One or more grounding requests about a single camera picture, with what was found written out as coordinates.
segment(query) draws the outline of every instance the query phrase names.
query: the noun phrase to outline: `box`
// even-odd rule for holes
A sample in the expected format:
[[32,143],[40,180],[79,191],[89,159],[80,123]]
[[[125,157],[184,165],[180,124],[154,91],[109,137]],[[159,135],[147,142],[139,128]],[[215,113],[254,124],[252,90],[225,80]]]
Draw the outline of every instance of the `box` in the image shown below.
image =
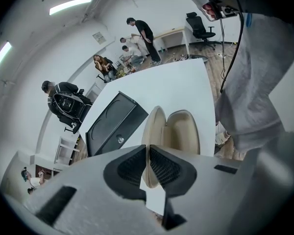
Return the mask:
[[120,149],[147,116],[136,101],[119,92],[86,133],[88,156]]

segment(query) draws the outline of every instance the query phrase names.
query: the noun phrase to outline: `desk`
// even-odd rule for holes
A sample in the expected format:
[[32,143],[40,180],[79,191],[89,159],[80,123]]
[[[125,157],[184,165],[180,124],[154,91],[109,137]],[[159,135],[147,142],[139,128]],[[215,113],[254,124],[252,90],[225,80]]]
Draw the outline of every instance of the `desk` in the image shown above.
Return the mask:
[[183,38],[184,38],[184,42],[185,42],[185,46],[186,46],[186,51],[187,51],[187,54],[190,55],[189,43],[187,41],[187,37],[185,34],[185,27],[173,28],[171,30],[168,30],[166,32],[163,32],[163,33],[155,36],[154,39],[167,37],[172,34],[179,33],[179,32],[182,32],[182,34],[183,34]]
[[[201,155],[214,155],[215,108],[202,59],[156,66],[108,83],[79,129],[85,142],[86,132],[119,91],[138,102],[149,114],[157,105],[162,107],[166,117],[178,110],[191,112],[198,128]],[[146,121],[136,129],[123,148],[141,144]]]

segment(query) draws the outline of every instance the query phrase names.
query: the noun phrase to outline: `wooden floor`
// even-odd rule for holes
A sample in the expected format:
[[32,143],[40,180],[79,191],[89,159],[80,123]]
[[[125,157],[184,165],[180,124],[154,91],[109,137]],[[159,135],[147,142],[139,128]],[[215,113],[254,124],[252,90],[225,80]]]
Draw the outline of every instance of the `wooden floor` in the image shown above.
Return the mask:
[[[222,63],[222,45],[216,44],[216,50],[213,50],[211,47],[203,47],[200,51],[200,44],[198,45],[190,45],[190,54],[194,55],[202,55],[208,58],[208,61],[205,63],[207,74],[209,77],[211,91],[213,94],[214,101],[220,96],[220,88],[222,84],[221,72],[223,69]],[[224,45],[224,66],[225,66],[225,73],[230,66],[232,57],[234,55],[236,49],[236,45],[225,44]],[[162,64],[173,62],[174,58],[178,59],[181,55],[186,55],[186,48],[185,46],[180,47],[173,47],[169,48],[168,51],[160,53],[162,58]],[[150,65],[151,57],[147,57],[144,63],[138,67],[139,71],[148,69],[153,67]],[[86,145],[83,140],[80,140],[80,152],[76,152],[73,157],[73,163],[77,162],[81,159],[87,157]],[[244,154],[240,154],[235,152],[233,146],[233,140],[230,138],[229,141],[221,148],[221,150],[215,154],[216,157],[220,158],[227,158],[227,159],[236,159],[236,160],[243,160]]]

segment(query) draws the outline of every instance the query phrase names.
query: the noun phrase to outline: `logo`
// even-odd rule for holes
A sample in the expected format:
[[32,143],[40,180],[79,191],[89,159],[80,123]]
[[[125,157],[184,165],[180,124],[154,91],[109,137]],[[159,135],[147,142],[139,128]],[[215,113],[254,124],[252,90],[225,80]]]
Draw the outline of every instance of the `logo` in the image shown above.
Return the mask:
[[123,142],[124,142],[124,138],[119,137],[119,138],[118,138],[118,142],[119,142],[119,143],[123,143]]

